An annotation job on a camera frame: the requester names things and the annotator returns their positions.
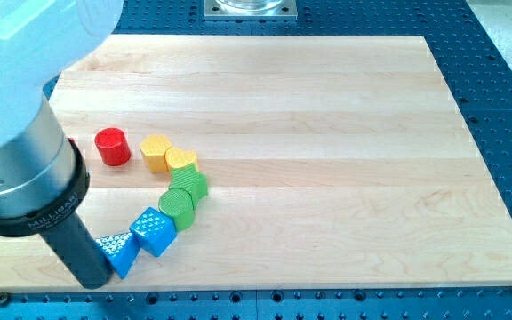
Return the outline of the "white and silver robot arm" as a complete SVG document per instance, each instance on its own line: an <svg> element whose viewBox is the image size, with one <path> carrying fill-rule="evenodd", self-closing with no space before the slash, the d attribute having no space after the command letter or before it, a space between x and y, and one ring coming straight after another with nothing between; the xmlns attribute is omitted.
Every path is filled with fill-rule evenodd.
<svg viewBox="0 0 512 320"><path fill-rule="evenodd" d="M55 200L76 157L43 87L115 29L122 0L0 1L0 219Z"/></svg>

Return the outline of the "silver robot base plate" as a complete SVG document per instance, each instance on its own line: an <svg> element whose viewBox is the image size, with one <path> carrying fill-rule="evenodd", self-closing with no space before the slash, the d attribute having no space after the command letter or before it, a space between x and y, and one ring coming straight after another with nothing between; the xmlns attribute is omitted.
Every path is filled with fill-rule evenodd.
<svg viewBox="0 0 512 320"><path fill-rule="evenodd" d="M204 0L207 20L296 19L296 0Z"/></svg>

